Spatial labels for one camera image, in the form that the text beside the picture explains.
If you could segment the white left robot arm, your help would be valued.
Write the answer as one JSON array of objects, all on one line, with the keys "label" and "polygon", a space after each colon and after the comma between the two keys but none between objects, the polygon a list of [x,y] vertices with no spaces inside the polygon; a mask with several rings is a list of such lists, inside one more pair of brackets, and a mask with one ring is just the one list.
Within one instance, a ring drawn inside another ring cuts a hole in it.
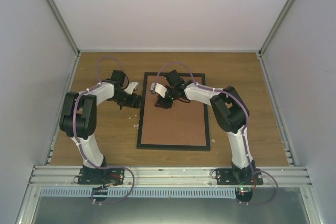
[{"label": "white left robot arm", "polygon": [[127,75],[121,70],[114,70],[110,78],[99,81],[95,86],[80,92],[67,92],[64,98],[59,127],[77,146],[83,159],[83,165],[92,168],[90,178],[96,184],[103,184],[108,179],[106,159],[99,150],[95,130],[97,127],[97,106],[105,101],[115,102],[123,107],[138,109],[142,97],[135,93],[138,82],[124,82]]}]

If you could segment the aluminium mounting rail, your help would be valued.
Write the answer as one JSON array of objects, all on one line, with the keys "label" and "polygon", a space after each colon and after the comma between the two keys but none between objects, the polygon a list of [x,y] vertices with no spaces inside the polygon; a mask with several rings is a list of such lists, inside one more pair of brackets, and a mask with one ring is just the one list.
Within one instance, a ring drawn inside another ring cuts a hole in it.
[{"label": "aluminium mounting rail", "polygon": [[[80,166],[35,166],[28,184],[30,186],[76,186],[73,179],[79,175]],[[213,167],[131,167],[137,187],[217,187]],[[263,187],[271,187],[274,180],[279,187],[310,187],[312,185],[305,167],[261,167]]]}]

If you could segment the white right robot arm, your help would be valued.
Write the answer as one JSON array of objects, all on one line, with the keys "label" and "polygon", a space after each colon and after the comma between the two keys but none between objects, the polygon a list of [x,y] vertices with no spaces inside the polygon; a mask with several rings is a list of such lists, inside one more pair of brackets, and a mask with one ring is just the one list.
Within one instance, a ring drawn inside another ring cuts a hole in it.
[{"label": "white right robot arm", "polygon": [[247,183],[253,172],[253,158],[247,141],[249,111],[235,88],[212,88],[195,79],[184,81],[176,70],[167,73],[165,79],[167,86],[159,84],[158,80],[151,84],[151,92],[158,95],[155,106],[169,109],[173,101],[179,99],[210,106],[217,124],[228,135],[232,150],[233,180],[240,185]]}]

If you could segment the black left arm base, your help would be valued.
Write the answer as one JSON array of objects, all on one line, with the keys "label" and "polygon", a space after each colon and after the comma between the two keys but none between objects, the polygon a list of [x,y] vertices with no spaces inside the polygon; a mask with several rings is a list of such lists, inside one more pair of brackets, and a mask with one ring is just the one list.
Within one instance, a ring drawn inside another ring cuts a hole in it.
[{"label": "black left arm base", "polygon": [[73,182],[79,185],[117,186],[123,184],[123,178],[123,168],[97,169],[83,166]]}]

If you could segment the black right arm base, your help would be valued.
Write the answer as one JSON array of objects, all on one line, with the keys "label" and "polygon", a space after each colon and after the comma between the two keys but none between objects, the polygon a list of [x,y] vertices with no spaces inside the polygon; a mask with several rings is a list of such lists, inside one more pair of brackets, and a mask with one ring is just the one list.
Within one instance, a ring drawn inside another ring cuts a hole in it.
[{"label": "black right arm base", "polygon": [[254,186],[263,185],[262,175],[252,175],[250,168],[243,170],[235,168],[216,168],[211,171],[211,178],[216,179],[217,185]]}]

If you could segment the aluminium enclosure frame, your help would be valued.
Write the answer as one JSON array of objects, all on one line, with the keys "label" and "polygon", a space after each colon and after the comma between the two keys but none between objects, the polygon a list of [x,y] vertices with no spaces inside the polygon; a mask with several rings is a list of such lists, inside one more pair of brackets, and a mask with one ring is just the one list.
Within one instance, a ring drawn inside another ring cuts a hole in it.
[{"label": "aluminium enclosure frame", "polygon": [[[227,16],[244,3],[216,0]],[[335,222],[335,0],[248,0],[254,16],[228,22],[197,39],[194,32],[161,39],[146,36],[117,42],[121,28],[84,15],[91,0],[46,0],[73,53],[82,52],[255,52],[265,65],[264,78],[281,137],[297,164],[312,178],[319,218]]]}]

